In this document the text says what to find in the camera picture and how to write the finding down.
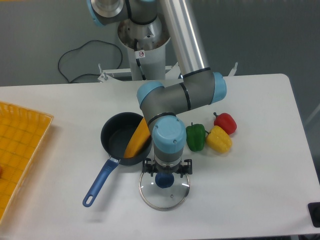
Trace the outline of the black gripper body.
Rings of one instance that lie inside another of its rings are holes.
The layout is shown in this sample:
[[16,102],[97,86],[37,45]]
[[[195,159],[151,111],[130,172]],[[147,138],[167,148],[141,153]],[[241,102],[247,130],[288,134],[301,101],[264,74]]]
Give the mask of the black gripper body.
[[173,173],[178,173],[180,171],[180,166],[181,166],[181,161],[174,165],[174,166],[161,166],[157,162],[154,162],[152,165],[153,172],[154,173],[163,173],[163,174],[173,174]]

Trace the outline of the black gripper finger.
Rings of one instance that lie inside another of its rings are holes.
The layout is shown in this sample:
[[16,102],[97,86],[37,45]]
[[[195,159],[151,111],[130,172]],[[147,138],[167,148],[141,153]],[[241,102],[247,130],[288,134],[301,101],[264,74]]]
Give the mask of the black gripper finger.
[[185,159],[180,162],[177,173],[180,175],[180,178],[183,178],[185,175],[193,174],[193,161],[192,159]]
[[142,161],[142,173],[148,173],[151,177],[153,177],[156,172],[155,161],[150,158],[146,158]]

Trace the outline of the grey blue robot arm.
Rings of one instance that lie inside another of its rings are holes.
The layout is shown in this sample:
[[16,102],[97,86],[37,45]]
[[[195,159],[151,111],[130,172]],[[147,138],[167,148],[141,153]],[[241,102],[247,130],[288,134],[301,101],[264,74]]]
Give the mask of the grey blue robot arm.
[[[127,49],[131,76],[145,80],[137,91],[139,107],[153,140],[154,160],[143,171],[192,173],[192,161],[182,160],[186,129],[177,115],[222,100],[226,83],[212,72],[188,0],[89,0],[98,25],[118,23],[117,34]],[[182,76],[165,87],[165,47],[172,42]]]

